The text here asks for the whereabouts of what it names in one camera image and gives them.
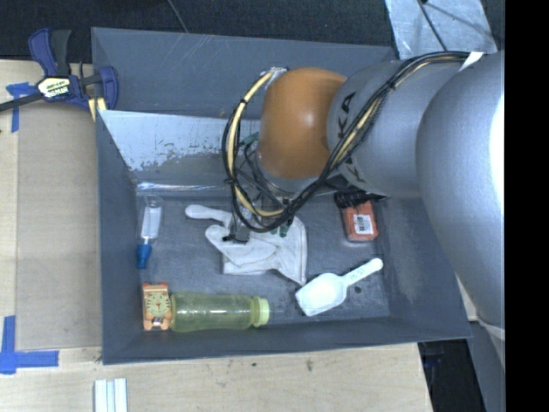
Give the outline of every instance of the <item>green liquid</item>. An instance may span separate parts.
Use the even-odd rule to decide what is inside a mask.
[[[260,323],[258,298],[244,294],[172,294],[172,330],[245,330]]]

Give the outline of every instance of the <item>plastic scoop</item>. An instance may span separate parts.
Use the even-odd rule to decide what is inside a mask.
[[[347,297],[347,287],[381,270],[382,267],[383,261],[375,258],[344,276],[323,273],[304,285],[295,297],[307,316],[315,316],[340,305]]]

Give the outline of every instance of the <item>clamp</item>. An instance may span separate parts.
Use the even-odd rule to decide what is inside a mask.
[[[107,109],[115,107],[118,99],[118,79],[111,66],[101,67],[99,74],[84,78],[71,75],[67,62],[67,44],[70,30],[54,30],[44,27],[33,33],[28,40],[33,61],[44,71],[44,78],[35,84],[33,94],[0,104],[0,112],[24,106],[36,100],[64,102],[95,114],[96,100],[86,94],[85,87],[102,82],[103,96],[97,105]]]

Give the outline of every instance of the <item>orange box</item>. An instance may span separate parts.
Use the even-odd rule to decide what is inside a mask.
[[[341,209],[341,217],[349,241],[372,241],[377,237],[376,218],[370,202]]]

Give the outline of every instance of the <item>plastic bottle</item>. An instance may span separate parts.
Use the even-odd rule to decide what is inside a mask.
[[[245,330],[268,322],[268,301],[244,294],[172,294],[172,330]]]
[[[164,201],[162,197],[146,196],[142,206],[141,230],[137,246],[137,268],[145,269],[153,252],[153,244],[158,238]]]

